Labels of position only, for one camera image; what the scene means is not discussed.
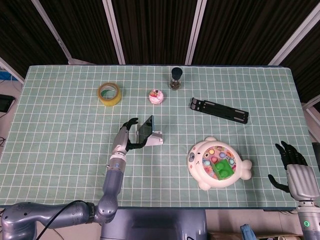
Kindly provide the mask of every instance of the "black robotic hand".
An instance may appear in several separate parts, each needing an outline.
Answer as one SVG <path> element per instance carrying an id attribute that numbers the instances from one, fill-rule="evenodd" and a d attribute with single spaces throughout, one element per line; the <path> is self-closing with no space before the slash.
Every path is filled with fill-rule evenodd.
<path id="1" fill-rule="evenodd" d="M 288 170 L 287 165 L 289 164 L 299 164 L 308 166 L 304 156 L 302 156 L 301 153 L 298 152 L 292 145 L 289 145 L 284 141 L 281 141 L 281 144 L 284 148 L 277 143 L 275 144 L 275 147 L 279 150 L 285 170 Z M 268 178 L 276 189 L 280 189 L 282 191 L 285 191 L 286 193 L 290 193 L 288 185 L 278 183 L 275 180 L 274 176 L 272 176 L 271 174 L 268 174 Z"/>
<path id="2" fill-rule="evenodd" d="M 126 129 L 129 131 L 132 125 L 135 125 L 138 123 L 138 118 L 131 118 L 129 121 L 125 122 L 122 127 L 126 127 Z M 128 152 L 129 150 L 132 149 L 141 149 L 143 148 L 146 143 L 147 143 L 148 139 L 145 139 L 142 143 L 131 143 L 130 139 L 128 138 L 125 150 Z"/>
<path id="3" fill-rule="evenodd" d="M 129 150 L 132 149 L 141 149 L 146 143 L 147 139 L 142 143 L 131 143 L 129 139 L 129 130 L 132 125 L 138 123 L 138 118 L 131 118 L 129 121 L 125 122 L 120 128 L 118 134 L 116 135 L 113 146 L 112 146 L 112 154 L 121 153 L 126 155 Z"/>
<path id="4" fill-rule="evenodd" d="M 277 182 L 271 174 L 268 178 L 272 185 L 291 196 L 297 201 L 313 201 L 320 196 L 315 173 L 308 166 L 306 159 L 292 145 L 281 141 L 282 146 L 275 144 L 286 171 L 288 185 Z"/>

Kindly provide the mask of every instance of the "phone screen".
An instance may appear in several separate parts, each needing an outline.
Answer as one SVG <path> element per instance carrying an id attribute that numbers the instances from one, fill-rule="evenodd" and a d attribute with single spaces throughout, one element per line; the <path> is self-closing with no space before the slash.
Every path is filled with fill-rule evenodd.
<path id="1" fill-rule="evenodd" d="M 151 115 L 138 130 L 138 141 L 143 143 L 154 132 L 154 116 Z"/>

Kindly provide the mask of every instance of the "robot finger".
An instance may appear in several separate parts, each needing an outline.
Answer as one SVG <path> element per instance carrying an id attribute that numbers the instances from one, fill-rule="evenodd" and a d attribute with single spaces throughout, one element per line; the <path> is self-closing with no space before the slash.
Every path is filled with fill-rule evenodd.
<path id="1" fill-rule="evenodd" d="M 126 129 L 129 131 L 132 125 L 135 125 L 138 123 L 138 118 L 134 117 L 131 118 L 129 121 L 125 122 L 122 126 L 126 126 Z"/>
<path id="2" fill-rule="evenodd" d="M 284 148 L 282 146 L 280 146 L 277 143 L 275 144 L 275 147 L 279 150 L 279 153 L 281 155 L 281 160 L 284 165 L 284 169 L 287 170 L 287 165 L 290 164 L 290 162 L 289 162 L 289 158 L 287 156 L 286 151 L 284 150 Z"/>
<path id="3" fill-rule="evenodd" d="M 289 190 L 289 186 L 287 185 L 284 185 L 284 184 L 281 184 L 281 183 L 278 183 L 274 176 L 272 176 L 271 174 L 268 174 L 268 178 L 269 178 L 269 181 L 271 182 L 271 184 L 276 188 L 276 189 L 280 189 L 286 193 L 290 193 L 290 190 Z"/>
<path id="4" fill-rule="evenodd" d="M 125 150 L 132 150 L 132 149 L 141 149 L 145 146 L 143 143 L 131 143 L 127 144 Z"/>
<path id="5" fill-rule="evenodd" d="M 297 163 L 297 159 L 296 159 L 296 155 L 295 155 L 295 148 L 289 144 L 287 144 L 284 141 L 281 141 L 282 146 L 284 146 L 284 150 L 286 152 L 287 155 L 287 159 L 288 159 L 288 165 L 289 164 L 298 164 Z"/>
<path id="6" fill-rule="evenodd" d="M 300 159 L 300 162 L 301 162 L 300 164 L 301 164 L 301 165 L 308 166 L 308 163 L 307 163 L 305 157 L 302 156 L 302 154 L 301 154 L 300 152 L 298 152 L 297 154 L 298 154 L 298 158 Z"/>

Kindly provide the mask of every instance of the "yellow tape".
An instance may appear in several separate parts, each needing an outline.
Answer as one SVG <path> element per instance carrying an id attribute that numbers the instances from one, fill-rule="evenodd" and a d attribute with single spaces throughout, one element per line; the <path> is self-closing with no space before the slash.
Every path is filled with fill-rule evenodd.
<path id="1" fill-rule="evenodd" d="M 109 90 L 115 91 L 115 95 L 112 98 L 106 98 L 104 97 L 105 93 Z M 102 84 L 97 91 L 98 98 L 100 101 L 107 107 L 112 107 L 116 105 L 118 102 L 121 100 L 121 91 L 118 87 L 117 84 L 111 83 L 111 82 L 106 82 Z"/>

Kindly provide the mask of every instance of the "table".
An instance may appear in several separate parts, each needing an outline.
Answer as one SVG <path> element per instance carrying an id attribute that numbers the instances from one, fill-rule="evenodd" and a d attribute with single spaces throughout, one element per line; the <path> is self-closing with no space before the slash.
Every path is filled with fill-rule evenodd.
<path id="1" fill-rule="evenodd" d="M 295 207 L 268 173 L 286 183 L 280 140 L 297 146 L 319 171 L 290 69 L 182 66 L 182 88 L 169 89 L 173 66 L 31 66 L 0 161 L 0 205 L 21 201 L 98 203 L 106 163 L 121 125 L 154 115 L 164 144 L 130 151 L 121 207 Z M 105 107 L 98 87 L 117 83 L 122 101 Z M 165 100 L 147 95 L 161 89 Z M 249 112 L 240 124 L 189 108 L 192 97 Z M 136 139 L 135 129 L 130 134 Z M 203 191 L 187 168 L 189 149 L 207 136 L 230 144 L 253 163 L 253 177 Z"/>

